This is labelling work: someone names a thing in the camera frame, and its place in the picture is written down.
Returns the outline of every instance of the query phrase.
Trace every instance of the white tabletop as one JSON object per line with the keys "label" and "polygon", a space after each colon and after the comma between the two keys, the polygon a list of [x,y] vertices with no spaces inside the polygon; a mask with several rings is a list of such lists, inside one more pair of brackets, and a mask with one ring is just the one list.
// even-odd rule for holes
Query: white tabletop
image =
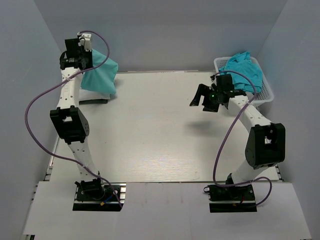
{"label": "white tabletop", "polygon": [[[301,240],[310,233],[291,183],[257,212],[210,213],[207,183],[128,183],[120,212],[73,211],[72,181],[40,182],[24,234],[35,240]],[[269,183],[255,182],[257,201]]]}
{"label": "white tabletop", "polygon": [[[110,182],[209,182],[214,160],[233,117],[190,107],[210,72],[119,73],[108,104],[80,107],[90,126],[92,159]],[[238,122],[223,149],[217,180],[225,181],[245,159],[248,132]],[[56,154],[73,157],[60,140]],[[54,159],[50,181],[74,178],[74,163]],[[262,176],[278,180],[274,167]]]}

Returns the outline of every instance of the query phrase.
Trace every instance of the grey wall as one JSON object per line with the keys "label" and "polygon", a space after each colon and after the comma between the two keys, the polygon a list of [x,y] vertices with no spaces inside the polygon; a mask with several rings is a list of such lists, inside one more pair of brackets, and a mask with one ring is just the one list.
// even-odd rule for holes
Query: grey wall
{"label": "grey wall", "polygon": [[[50,159],[29,136],[24,112],[61,80],[60,50],[32,0],[1,1],[0,36],[0,238],[18,240]],[[30,111],[31,127],[49,148],[56,139],[49,111],[58,97],[59,91],[50,93]]]}
{"label": "grey wall", "polygon": [[[211,70],[217,57],[256,56],[287,0],[35,0],[61,50],[95,30],[120,71]],[[96,41],[94,47],[105,53]]]}
{"label": "grey wall", "polygon": [[319,0],[288,0],[258,55],[275,95],[263,110],[286,127],[280,170],[293,183],[315,240],[320,240],[319,10]]}

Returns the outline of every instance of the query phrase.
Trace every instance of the purple cable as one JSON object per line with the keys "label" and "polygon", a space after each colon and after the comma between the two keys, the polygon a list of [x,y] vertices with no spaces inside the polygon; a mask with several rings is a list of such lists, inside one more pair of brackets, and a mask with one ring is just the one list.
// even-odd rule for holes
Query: purple cable
{"label": "purple cable", "polygon": [[98,179],[101,179],[101,180],[105,181],[105,182],[110,186],[110,188],[112,189],[112,192],[114,193],[115,198],[116,198],[117,202],[119,203],[119,206],[122,208],[122,204],[121,204],[121,202],[120,202],[120,199],[119,199],[118,195],[115,194],[116,192],[115,192],[114,187],[112,186],[112,184],[111,184],[107,179],[105,179],[105,178],[102,177],[102,176],[99,176],[99,175],[94,174],[90,169],[88,169],[87,167],[85,167],[80,161],[77,161],[77,160],[72,159],[72,158],[69,158],[69,157],[57,155],[57,154],[49,151],[48,149],[46,149],[46,147],[43,146],[43,145],[41,144],[41,142],[36,138],[36,136],[35,136],[34,133],[32,132],[32,130],[31,130],[31,128],[30,128],[30,125],[29,125],[29,120],[28,120],[29,110],[30,110],[31,106],[34,104],[34,102],[35,102],[36,100],[38,100],[39,98],[41,98],[43,95],[45,95],[45,94],[47,94],[47,93],[49,93],[49,92],[57,89],[58,87],[66,84],[66,83],[69,82],[71,79],[73,79],[75,76],[77,76],[77,75],[79,75],[79,74],[83,74],[83,73],[88,72],[88,71],[90,71],[90,70],[94,70],[94,69],[99,68],[102,64],[104,64],[104,63],[108,60],[109,55],[110,55],[110,48],[109,48],[109,45],[108,45],[107,41],[106,41],[101,35],[99,35],[98,33],[94,32],[94,31],[91,31],[91,30],[81,31],[80,33],[81,33],[81,34],[82,34],[82,33],[92,33],[92,34],[97,35],[98,37],[100,37],[100,38],[104,41],[104,43],[105,43],[105,45],[106,45],[106,47],[107,47],[107,55],[106,55],[105,59],[104,59],[99,65],[97,65],[97,66],[94,66],[94,67],[91,67],[91,68],[88,68],[88,69],[85,69],[85,70],[76,72],[75,74],[71,75],[68,79],[60,82],[60,83],[57,84],[56,86],[54,86],[54,87],[52,87],[52,88],[44,91],[43,93],[40,93],[38,96],[36,96],[34,99],[32,99],[31,102],[28,104],[28,106],[27,106],[26,109],[25,109],[25,113],[24,113],[24,123],[25,123],[26,129],[27,129],[27,131],[29,132],[29,134],[30,134],[30,136],[32,137],[32,139],[33,139],[33,140],[35,141],[35,143],[36,143],[43,151],[45,151],[47,154],[49,154],[49,155],[51,155],[51,156],[53,156],[53,157],[55,157],[55,158],[59,158],[59,159],[63,159],[63,160],[67,160],[67,161],[71,161],[71,162],[74,162],[74,163],[76,163],[76,164],[79,164],[81,167],[83,167],[89,174],[91,174],[91,175],[94,176],[95,178],[98,178]]}
{"label": "purple cable", "polygon": [[214,74],[214,76],[216,76],[216,75],[218,75],[218,74],[222,74],[222,73],[234,73],[234,74],[238,74],[239,76],[245,78],[245,79],[250,83],[250,85],[252,86],[254,95],[253,95],[253,97],[243,106],[243,108],[239,111],[238,115],[237,115],[237,116],[235,117],[235,119],[233,120],[230,128],[229,128],[228,131],[226,132],[226,135],[225,135],[225,137],[224,137],[224,139],[223,139],[223,141],[222,141],[222,143],[221,143],[221,146],[220,146],[220,148],[219,148],[219,150],[218,150],[218,153],[217,153],[217,155],[216,155],[216,158],[215,158],[214,167],[213,167],[213,182],[214,182],[214,184],[215,184],[216,186],[218,186],[218,187],[220,187],[220,188],[231,188],[231,187],[240,186],[240,185],[243,185],[243,184],[251,184],[251,183],[256,182],[256,181],[259,181],[259,180],[261,180],[261,179],[267,180],[267,181],[269,182],[269,184],[270,184],[269,192],[267,193],[266,197],[265,197],[262,201],[258,202],[256,205],[251,206],[251,207],[256,207],[256,206],[264,203],[264,202],[267,200],[267,198],[270,196],[270,194],[271,194],[271,191],[272,191],[272,182],[271,182],[271,180],[270,180],[269,178],[267,178],[266,176],[261,176],[261,177],[258,177],[258,178],[256,178],[256,179],[252,180],[252,181],[244,181],[244,182],[239,182],[239,183],[235,183],[235,184],[219,184],[219,183],[217,182],[217,180],[216,180],[216,173],[217,173],[218,161],[219,161],[221,152],[222,152],[222,150],[223,150],[223,148],[224,148],[224,146],[225,146],[225,144],[226,144],[226,141],[227,141],[227,139],[228,139],[228,137],[229,137],[232,129],[234,128],[236,122],[237,122],[238,119],[240,118],[241,114],[246,110],[246,108],[249,106],[249,104],[250,104],[250,103],[256,98],[256,96],[257,96],[257,90],[256,90],[256,88],[255,88],[255,85],[254,85],[254,84],[252,83],[252,81],[251,81],[249,78],[247,78],[245,75],[243,75],[243,74],[241,74],[240,72],[237,72],[237,71],[225,70],[225,71],[217,72],[216,74]]}

